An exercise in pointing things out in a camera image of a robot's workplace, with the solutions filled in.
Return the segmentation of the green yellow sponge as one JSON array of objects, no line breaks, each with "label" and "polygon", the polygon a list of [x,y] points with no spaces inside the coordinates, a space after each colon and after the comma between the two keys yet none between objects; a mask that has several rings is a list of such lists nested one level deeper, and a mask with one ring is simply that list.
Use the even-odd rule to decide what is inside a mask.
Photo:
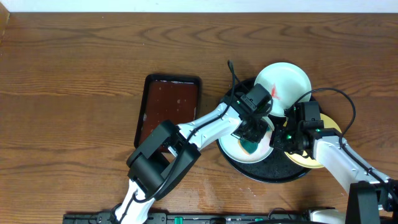
[{"label": "green yellow sponge", "polygon": [[243,152],[248,155],[253,154],[258,148],[257,142],[252,142],[244,138],[241,138],[238,143]]}]

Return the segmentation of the light blue plate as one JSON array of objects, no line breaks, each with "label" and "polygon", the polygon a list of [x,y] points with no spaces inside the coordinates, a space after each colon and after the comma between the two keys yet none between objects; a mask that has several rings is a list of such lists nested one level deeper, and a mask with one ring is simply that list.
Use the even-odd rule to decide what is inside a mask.
[{"label": "light blue plate", "polygon": [[300,67],[287,62],[265,67],[255,79],[254,84],[258,83],[271,94],[273,106],[270,114],[276,117],[284,117],[284,110],[312,90],[307,74]]},{"label": "light blue plate", "polygon": [[220,144],[221,151],[224,152],[230,159],[244,164],[260,162],[268,157],[273,151],[273,148],[270,147],[269,143],[274,130],[274,124],[269,117],[262,119],[268,123],[269,127],[262,140],[258,143],[257,150],[253,154],[245,154],[239,146],[239,139],[233,135],[219,138],[218,143]]}]

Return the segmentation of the yellow plate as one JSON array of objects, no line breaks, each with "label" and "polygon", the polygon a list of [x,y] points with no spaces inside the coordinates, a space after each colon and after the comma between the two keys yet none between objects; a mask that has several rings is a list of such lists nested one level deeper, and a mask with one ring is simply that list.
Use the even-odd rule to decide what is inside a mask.
[{"label": "yellow plate", "polygon": [[[335,128],[337,131],[341,132],[340,127],[337,125],[337,123],[331,119],[329,116],[320,113],[320,117],[324,122],[324,126],[326,128]],[[315,159],[311,159],[310,157],[304,158],[304,156],[301,156],[299,154],[289,154],[289,153],[285,153],[285,155],[295,164],[305,167],[305,168],[309,168],[309,169],[320,169],[323,168],[323,165],[320,164],[318,161],[316,161]]]}]

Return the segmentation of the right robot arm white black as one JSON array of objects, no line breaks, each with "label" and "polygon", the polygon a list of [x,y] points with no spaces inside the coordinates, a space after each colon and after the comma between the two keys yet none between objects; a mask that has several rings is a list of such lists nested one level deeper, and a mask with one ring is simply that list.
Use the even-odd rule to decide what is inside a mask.
[{"label": "right robot arm white black", "polygon": [[323,121],[276,126],[270,145],[289,154],[305,152],[347,192],[346,213],[312,210],[311,222],[397,223],[397,181],[366,162],[335,128],[325,128]]}]

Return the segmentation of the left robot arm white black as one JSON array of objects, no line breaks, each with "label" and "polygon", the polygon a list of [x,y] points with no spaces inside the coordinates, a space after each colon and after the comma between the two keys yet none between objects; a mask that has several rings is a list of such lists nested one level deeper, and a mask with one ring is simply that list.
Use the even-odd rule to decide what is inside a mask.
[{"label": "left robot arm white black", "polygon": [[164,198],[184,178],[201,150],[224,136],[258,143],[265,132],[263,117],[272,109],[269,96],[225,96],[210,113],[175,125],[161,122],[128,157],[129,188],[114,209],[113,223],[144,223],[152,204]]}]

